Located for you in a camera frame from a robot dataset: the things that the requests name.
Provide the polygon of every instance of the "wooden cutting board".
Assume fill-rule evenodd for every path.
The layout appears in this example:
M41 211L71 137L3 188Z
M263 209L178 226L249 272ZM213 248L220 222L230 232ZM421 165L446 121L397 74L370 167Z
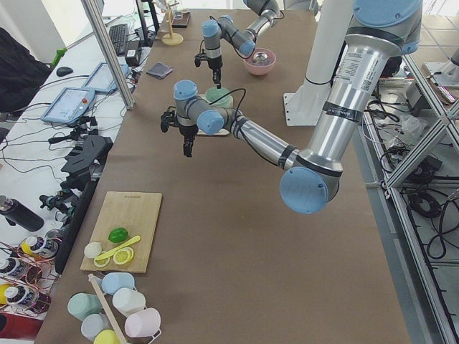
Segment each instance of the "wooden cutting board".
M112 257L107 266L96 267L92 259L84 257L80 269L145 273L161 199L160 193L107 192L90 242L100 242L104 251L121 245L122 242L114 244L108 240L110 231L117 227L126 228L129 238L140 235L142 239L131 245L134 250L134 258L127 264L116 265Z

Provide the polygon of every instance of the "robotic arm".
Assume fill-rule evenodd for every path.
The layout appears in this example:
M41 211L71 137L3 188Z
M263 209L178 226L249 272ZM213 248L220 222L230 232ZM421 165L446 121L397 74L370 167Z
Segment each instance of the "robotic arm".
M280 181L280 195L292 210L302 214L320 211L338 192L341 158L387 60L416 51L421 16L422 0L355 0L354 18L346 33L348 51L311 141L303 150L235 109L211 107L189 80L174 86L176 114L169 113L169 124L181 131L195 127L197 132L199 128L208 135L222 128L230 130L287 170Z
M273 27L279 18L280 10L276 0L244 0L244 4L260 16L244 32L237 29L230 16L221 16L202 23L205 49L194 57L194 64L199 67L201 61L207 61L217 88L222 86L220 40L230 43L242 57L249 57L255 49L258 36Z

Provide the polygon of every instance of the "white desk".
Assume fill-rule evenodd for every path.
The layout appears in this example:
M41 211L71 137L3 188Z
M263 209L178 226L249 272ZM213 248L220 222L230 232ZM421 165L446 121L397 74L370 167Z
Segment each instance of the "white desk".
M132 18L123 18L125 22L132 22ZM118 24L121 21L115 21L113 24ZM130 25L131 31L138 27ZM145 60L150 52L150 48L143 48L141 61ZM120 63L126 63L124 57L119 57ZM98 46L94 36L89 37L85 41L79 43L69 49L65 56L60 60L59 65L73 68L74 72L65 77L59 78L55 71L48 77L48 82L65 79L66 77L76 75L90 75L99 62L105 61L102 52ZM60 93L63 87L81 87L85 82L86 77L63 80L49 86L43 87L30 102L35 104L39 102L51 103ZM105 96L98 95L91 105ZM64 125L55 125L43 123L40 116L47 109L47 105L38 105L26 110L18 119L17 123L11 129L7 136L9 146L5 148L6 143L0 144L0 150L3 150L4 157L0 153L0 163L3 168L0 169L1 194L7 197L17 199L33 212L40 215L44 219L44 226L37 232L29 232L20 226L10 226L3 216L0 216L0 241L16 246L29 235L45 235L47 231L53 228L60 228L62 222L56 221L56 210L48 211L41 209L39 196L55 195L61 188L61 181L65 180L67 173L60 171L66 160L64 157L75 146L75 141L63 141L54 145L49 145L47 140L54 135L67 135L72 130ZM100 102L97 110L94 113L98 121L99 135L108 136L115 141L118 129L123 116L126 112L123 100L118 91ZM42 161L14 161L11 159L42 159ZM37 166L45 166L30 171L28 173L20 173L12 168L8 163L12 164L20 171L26 171ZM0 257L5 257L6 254L0 252ZM10 343L11 340L2 340L0 343ZM32 343L29 341L16 341L15 343Z

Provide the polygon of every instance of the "tablet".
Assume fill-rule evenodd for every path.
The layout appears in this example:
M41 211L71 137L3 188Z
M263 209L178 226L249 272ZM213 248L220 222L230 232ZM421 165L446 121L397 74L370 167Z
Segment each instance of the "tablet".
M94 90L66 87L40 119L51 123L73 123L86 112L94 97Z
M121 64L121 71L124 76L129 74L129 66ZM117 89L115 80L113 79L112 72L106 62L101 62L94 69L93 73L85 81L82 88L93 89L96 93L106 95Z

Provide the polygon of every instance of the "yellow spoon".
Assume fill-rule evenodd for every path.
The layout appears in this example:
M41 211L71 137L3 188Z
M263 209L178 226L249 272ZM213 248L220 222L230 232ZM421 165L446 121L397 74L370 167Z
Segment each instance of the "yellow spoon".
M141 240L141 236L140 235L136 235L136 236L133 236L132 238L130 238L127 242L125 243L122 243L120 246L117 246L115 247L114 249L111 249L110 251L107 251L106 253L102 253L102 254L99 254L96 258L94 258L95 260L102 260L102 259L106 259L106 258L109 258L111 256L113 256L115 254L115 252L117 252L119 249L122 249L126 246L130 246L132 244L135 244L136 242L139 242Z

